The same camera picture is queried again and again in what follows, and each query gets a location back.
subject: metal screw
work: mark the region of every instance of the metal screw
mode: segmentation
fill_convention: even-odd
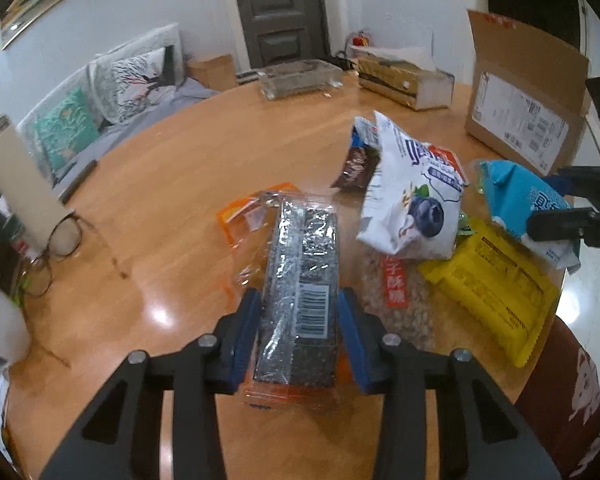
[[[143,363],[145,359],[146,352],[144,350],[134,350],[131,354],[126,356],[126,360],[129,361],[129,364],[131,365],[139,365],[140,363]]]
[[[218,338],[213,334],[201,335],[198,339],[198,346],[200,348],[213,348],[218,344]]]
[[[382,342],[387,346],[399,346],[402,339],[397,334],[384,334]]]
[[[453,358],[461,363],[468,363],[474,356],[466,348],[456,348],[452,353]]]

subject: dark doorway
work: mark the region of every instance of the dark doorway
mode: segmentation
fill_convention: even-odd
[[[322,0],[238,0],[238,8],[252,68],[326,54]]]

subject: white floor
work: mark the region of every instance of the white floor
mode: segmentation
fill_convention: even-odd
[[[600,249],[582,244],[580,261],[582,268],[565,278],[557,314],[591,355],[600,382]]]

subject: maroon garment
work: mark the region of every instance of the maroon garment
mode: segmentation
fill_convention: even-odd
[[[596,365],[556,318],[516,408],[563,478],[589,478],[600,461],[600,386]]]

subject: green leaf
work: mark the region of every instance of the green leaf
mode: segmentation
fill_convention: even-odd
[[[416,188],[415,195],[418,198],[426,198],[429,196],[429,186],[422,184],[422,186]]]

